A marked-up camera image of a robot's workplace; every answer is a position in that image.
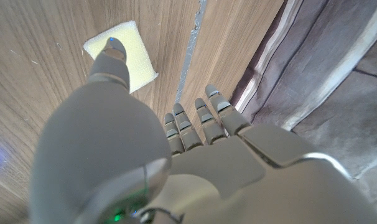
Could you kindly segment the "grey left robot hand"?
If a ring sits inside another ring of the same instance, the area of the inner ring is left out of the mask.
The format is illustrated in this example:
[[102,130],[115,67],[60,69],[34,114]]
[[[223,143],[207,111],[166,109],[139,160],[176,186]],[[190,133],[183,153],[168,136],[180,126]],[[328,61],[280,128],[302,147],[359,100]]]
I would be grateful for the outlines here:
[[85,85],[47,121],[30,184],[32,223],[377,223],[342,165],[296,134],[254,126],[213,86],[160,121],[129,94],[109,38]]

